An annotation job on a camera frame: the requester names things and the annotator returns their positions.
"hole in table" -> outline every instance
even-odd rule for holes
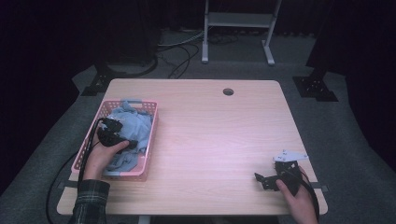
[[[223,93],[224,95],[228,95],[228,96],[233,95],[233,89],[226,88],[223,90]]]

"pink basket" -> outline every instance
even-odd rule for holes
[[[107,117],[114,108],[120,107],[122,102],[125,100],[107,100],[103,101],[99,107],[98,112],[96,113],[95,119],[93,120],[90,130],[94,124],[94,122],[99,118]],[[134,181],[146,181],[148,176],[148,168],[149,168],[149,159],[152,152],[152,146],[154,143],[155,132],[157,130],[158,123],[158,113],[157,113],[157,103],[149,102],[149,101],[140,101],[140,100],[127,100],[128,103],[135,108],[137,111],[146,111],[151,116],[153,116],[151,132],[148,140],[148,147],[146,149],[146,153],[139,153],[137,165],[134,169],[129,172],[104,172],[102,177],[103,179],[111,179],[111,180],[134,180]],[[90,135],[90,131],[88,131],[85,139],[88,139]],[[72,166],[72,173],[79,173],[79,166],[82,161],[82,157],[85,152],[85,141],[82,143],[81,148],[79,149],[78,155],[75,158],[75,161]]]

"table top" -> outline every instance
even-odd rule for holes
[[[224,89],[232,89],[233,95],[225,95]],[[114,79],[104,100],[122,98],[156,101],[159,122],[147,181],[107,181],[108,214],[289,213],[282,194],[263,190],[254,176],[275,175],[273,157],[283,149],[306,153],[277,82]],[[310,161],[299,164],[316,182]],[[315,192],[324,214],[323,193]],[[76,197],[76,189],[65,188],[58,212],[72,214]]]

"human hand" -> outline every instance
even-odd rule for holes
[[[298,224],[318,224],[311,195],[304,186],[300,186],[297,194],[293,196],[282,180],[278,179],[276,185],[285,197],[290,213]]]
[[[93,138],[93,142],[95,145],[85,165],[85,172],[84,176],[82,177],[83,180],[101,179],[102,172],[111,162],[111,159],[113,159],[114,155],[129,145],[129,141],[123,141],[116,144],[115,146],[105,147],[102,145],[102,143],[100,143],[97,133]]]

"crumpled cloth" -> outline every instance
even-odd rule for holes
[[[139,152],[145,153],[149,144],[152,116],[145,112],[137,112],[127,101],[120,107],[114,108],[107,116],[122,124],[119,136],[128,140],[136,140],[135,148],[125,148],[121,154],[116,154],[107,166],[109,172],[129,172],[137,165]]]

